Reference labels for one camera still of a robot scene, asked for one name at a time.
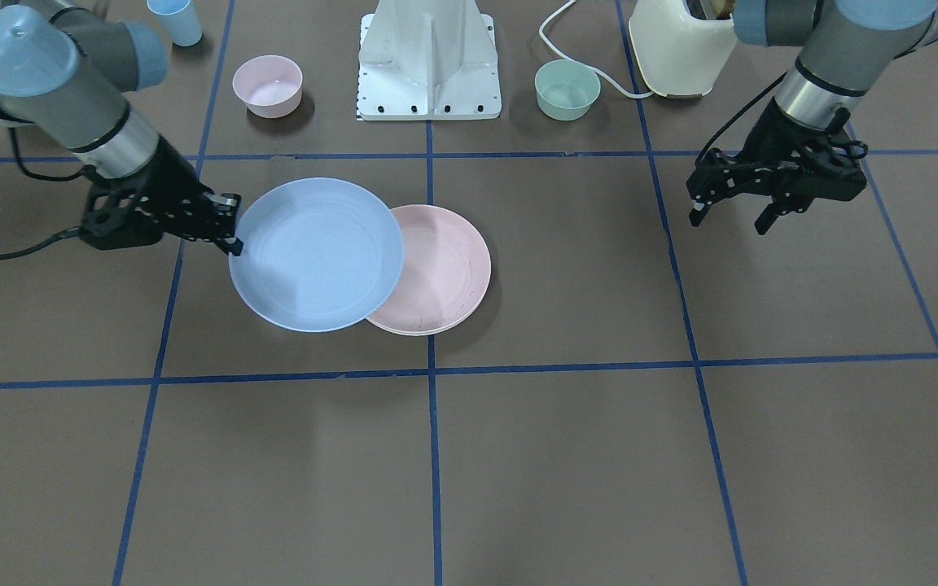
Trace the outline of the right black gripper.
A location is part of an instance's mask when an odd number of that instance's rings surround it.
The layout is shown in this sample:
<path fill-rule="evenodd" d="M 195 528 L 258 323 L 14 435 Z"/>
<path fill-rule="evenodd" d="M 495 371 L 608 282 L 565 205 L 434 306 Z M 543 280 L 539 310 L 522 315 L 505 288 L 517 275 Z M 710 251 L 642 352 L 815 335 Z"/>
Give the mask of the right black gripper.
<path fill-rule="evenodd" d="M 92 185 L 78 237 L 94 249 L 150 246 L 171 234 L 211 243 L 225 255 L 244 251 L 241 238 L 230 237 L 230 214 L 237 214 L 241 196 L 208 188 L 166 138 L 130 177 L 107 179 L 93 172 L 88 177 Z"/>

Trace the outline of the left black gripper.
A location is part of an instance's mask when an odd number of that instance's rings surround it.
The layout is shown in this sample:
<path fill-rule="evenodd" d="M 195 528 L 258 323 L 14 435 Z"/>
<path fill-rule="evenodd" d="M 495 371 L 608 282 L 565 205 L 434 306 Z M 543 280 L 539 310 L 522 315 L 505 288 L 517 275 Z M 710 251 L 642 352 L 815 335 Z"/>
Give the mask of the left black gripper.
<path fill-rule="evenodd" d="M 767 198 L 766 208 L 753 222 L 765 236 L 786 214 L 803 214 L 818 199 L 848 203 L 867 187 L 862 160 L 868 147 L 845 131 L 852 112 L 844 105 L 831 108 L 825 129 L 809 129 L 767 104 L 737 155 L 715 147 L 725 123 L 696 157 L 687 179 L 692 201 L 689 222 L 701 226 L 716 204 L 737 195 Z"/>

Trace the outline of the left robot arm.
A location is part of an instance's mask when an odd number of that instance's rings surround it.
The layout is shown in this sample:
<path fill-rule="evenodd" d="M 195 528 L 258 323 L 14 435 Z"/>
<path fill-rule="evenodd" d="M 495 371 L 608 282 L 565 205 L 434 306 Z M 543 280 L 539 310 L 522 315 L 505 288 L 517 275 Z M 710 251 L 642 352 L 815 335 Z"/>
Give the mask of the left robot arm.
<path fill-rule="evenodd" d="M 696 157 L 690 223 L 741 194 L 767 198 L 758 234 L 816 200 L 854 200 L 868 147 L 846 124 L 893 60 L 938 43 L 938 1 L 737 1 L 732 19 L 741 42 L 798 55 L 758 94 L 765 107 L 739 152 L 708 142 Z"/>

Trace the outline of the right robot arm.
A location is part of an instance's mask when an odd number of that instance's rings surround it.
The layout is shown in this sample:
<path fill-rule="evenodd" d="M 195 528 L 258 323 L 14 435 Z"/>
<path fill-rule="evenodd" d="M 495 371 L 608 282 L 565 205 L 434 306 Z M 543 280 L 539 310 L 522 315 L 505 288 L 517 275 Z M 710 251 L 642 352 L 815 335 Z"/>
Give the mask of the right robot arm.
<path fill-rule="evenodd" d="M 165 234 L 239 256 L 241 198 L 199 181 L 192 164 L 127 99 L 161 83 L 168 56 L 141 23 L 108 22 L 68 1 L 0 1 L 0 124 L 26 177 L 16 130 L 32 126 L 81 162 L 62 181 L 90 182 L 80 238 L 98 250 L 157 244 Z"/>

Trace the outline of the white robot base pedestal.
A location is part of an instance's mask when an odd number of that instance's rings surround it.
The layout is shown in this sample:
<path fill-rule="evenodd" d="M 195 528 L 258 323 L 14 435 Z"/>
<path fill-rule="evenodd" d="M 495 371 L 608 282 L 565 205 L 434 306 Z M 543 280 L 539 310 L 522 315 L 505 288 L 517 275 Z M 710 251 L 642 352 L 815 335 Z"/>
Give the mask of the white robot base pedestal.
<path fill-rule="evenodd" d="M 379 1 L 361 17 L 357 118 L 480 121 L 502 114 L 495 23 L 476 1 Z"/>

